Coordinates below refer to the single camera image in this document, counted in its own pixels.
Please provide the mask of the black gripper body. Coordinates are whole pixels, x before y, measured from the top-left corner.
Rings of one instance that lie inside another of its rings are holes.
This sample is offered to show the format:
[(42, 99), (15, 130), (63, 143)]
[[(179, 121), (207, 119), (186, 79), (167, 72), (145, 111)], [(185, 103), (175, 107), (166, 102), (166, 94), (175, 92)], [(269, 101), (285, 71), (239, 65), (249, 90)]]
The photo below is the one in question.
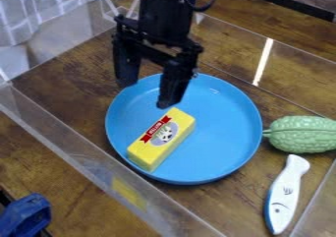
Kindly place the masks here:
[(162, 60), (157, 50), (143, 45), (162, 44), (179, 48), (190, 48), (194, 43), (189, 40), (191, 17), (203, 7), (195, 7), (195, 0), (139, 0), (138, 16), (133, 20), (117, 15), (117, 32), (114, 39), (127, 42), (139, 56), (147, 53), (150, 57)]

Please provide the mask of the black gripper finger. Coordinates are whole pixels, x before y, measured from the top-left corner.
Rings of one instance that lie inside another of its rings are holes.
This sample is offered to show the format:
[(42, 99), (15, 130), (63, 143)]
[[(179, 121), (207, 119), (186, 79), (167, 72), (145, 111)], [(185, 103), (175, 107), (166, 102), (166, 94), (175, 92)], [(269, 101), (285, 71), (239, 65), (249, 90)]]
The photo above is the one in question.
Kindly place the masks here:
[(159, 109), (170, 107), (182, 100), (195, 68), (195, 60), (170, 59), (163, 63), (155, 102)]
[(113, 40), (113, 60), (117, 84), (126, 88), (137, 82), (141, 59), (133, 46), (117, 38)]

